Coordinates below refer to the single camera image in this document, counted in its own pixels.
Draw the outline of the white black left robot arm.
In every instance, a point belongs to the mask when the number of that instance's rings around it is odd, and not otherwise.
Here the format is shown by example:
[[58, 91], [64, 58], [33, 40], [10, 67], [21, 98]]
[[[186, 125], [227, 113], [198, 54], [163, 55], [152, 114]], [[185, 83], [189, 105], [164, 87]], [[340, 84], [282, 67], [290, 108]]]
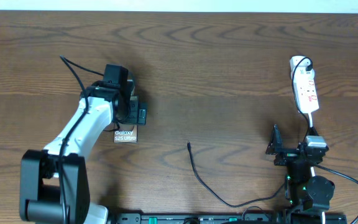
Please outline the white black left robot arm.
[[147, 108], [134, 89], [132, 79], [92, 84], [61, 133], [42, 150], [23, 155], [19, 199], [23, 221], [109, 223], [108, 208], [90, 200], [86, 160], [110, 125], [115, 143], [137, 142], [137, 128], [145, 124]]

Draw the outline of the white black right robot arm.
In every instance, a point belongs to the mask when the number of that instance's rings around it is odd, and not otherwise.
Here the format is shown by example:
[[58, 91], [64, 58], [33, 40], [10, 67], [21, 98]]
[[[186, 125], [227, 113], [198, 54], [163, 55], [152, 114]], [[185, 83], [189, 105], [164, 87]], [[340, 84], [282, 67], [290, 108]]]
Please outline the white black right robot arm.
[[330, 208], [335, 184], [314, 171], [314, 165], [323, 161], [327, 151], [326, 141], [315, 128], [307, 131], [296, 148], [285, 147], [278, 126], [272, 128], [265, 153], [275, 156], [276, 166], [287, 168], [284, 188], [290, 207], [280, 215], [281, 223], [328, 222], [326, 211]]

